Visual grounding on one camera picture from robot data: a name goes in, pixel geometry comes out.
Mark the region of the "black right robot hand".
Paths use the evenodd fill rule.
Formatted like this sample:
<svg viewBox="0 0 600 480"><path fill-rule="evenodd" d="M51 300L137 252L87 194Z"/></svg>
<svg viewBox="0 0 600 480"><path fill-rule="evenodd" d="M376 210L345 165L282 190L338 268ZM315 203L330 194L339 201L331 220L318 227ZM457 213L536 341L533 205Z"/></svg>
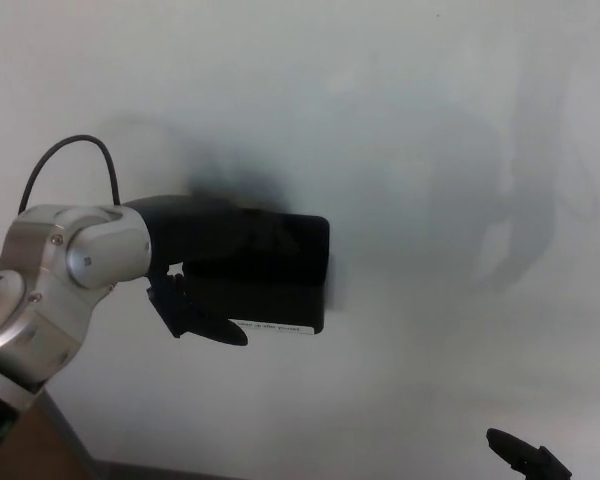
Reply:
<svg viewBox="0 0 600 480"><path fill-rule="evenodd" d="M572 472L546 447L529 443L499 429L486 431L489 448L526 480L570 480Z"/></svg>

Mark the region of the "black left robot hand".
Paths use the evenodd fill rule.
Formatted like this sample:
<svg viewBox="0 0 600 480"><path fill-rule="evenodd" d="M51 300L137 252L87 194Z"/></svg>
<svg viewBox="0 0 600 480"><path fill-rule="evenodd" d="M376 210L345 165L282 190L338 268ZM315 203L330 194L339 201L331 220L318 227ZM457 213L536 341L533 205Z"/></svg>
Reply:
<svg viewBox="0 0 600 480"><path fill-rule="evenodd" d="M170 333L191 333L219 343L245 346L245 332L228 318L211 312L195 299L186 273L169 268L201 260L225 259L248 239L241 210L213 197L161 195L124 204L144 221L151 245L146 272L148 298Z"/></svg>

